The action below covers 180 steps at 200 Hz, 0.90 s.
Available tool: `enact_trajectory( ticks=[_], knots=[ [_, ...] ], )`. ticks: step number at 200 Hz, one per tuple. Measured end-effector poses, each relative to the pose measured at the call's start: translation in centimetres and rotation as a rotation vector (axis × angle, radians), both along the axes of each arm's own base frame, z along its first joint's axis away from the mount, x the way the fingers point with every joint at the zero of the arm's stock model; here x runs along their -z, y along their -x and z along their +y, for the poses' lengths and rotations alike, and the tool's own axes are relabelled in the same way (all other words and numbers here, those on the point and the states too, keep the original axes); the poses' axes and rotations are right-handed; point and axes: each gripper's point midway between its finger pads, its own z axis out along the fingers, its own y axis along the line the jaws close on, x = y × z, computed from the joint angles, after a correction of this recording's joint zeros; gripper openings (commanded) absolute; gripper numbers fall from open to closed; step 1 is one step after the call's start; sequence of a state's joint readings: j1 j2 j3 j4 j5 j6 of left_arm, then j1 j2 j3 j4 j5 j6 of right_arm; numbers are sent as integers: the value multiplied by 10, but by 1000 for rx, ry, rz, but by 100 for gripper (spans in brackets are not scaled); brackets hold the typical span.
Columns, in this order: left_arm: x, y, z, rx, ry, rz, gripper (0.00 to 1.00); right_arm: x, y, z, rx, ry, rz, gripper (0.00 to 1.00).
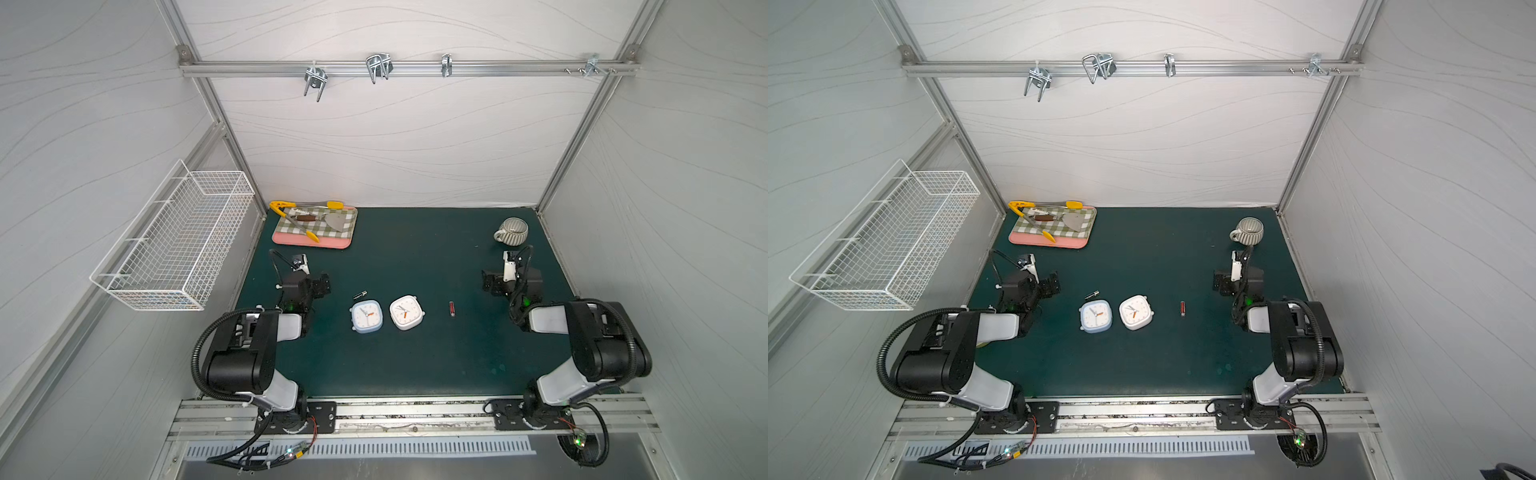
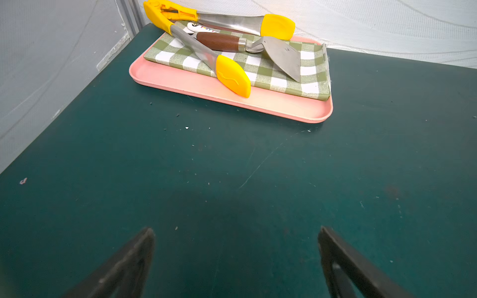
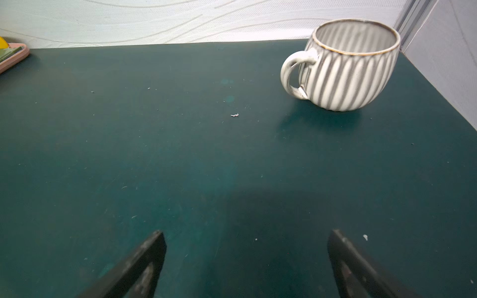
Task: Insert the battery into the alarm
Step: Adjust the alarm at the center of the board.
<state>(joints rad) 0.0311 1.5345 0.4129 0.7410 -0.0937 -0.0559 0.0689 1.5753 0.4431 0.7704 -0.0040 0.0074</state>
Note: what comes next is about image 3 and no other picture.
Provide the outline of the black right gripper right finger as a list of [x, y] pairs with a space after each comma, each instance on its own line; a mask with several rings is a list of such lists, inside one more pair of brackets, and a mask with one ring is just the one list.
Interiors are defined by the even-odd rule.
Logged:
[[419, 298], [339, 229], [331, 230], [327, 251], [342, 298]]

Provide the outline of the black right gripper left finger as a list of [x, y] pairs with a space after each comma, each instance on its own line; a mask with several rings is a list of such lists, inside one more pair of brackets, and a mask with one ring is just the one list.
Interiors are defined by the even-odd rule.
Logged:
[[152, 298], [165, 256], [163, 232], [153, 232], [124, 259], [78, 295], [79, 298]]

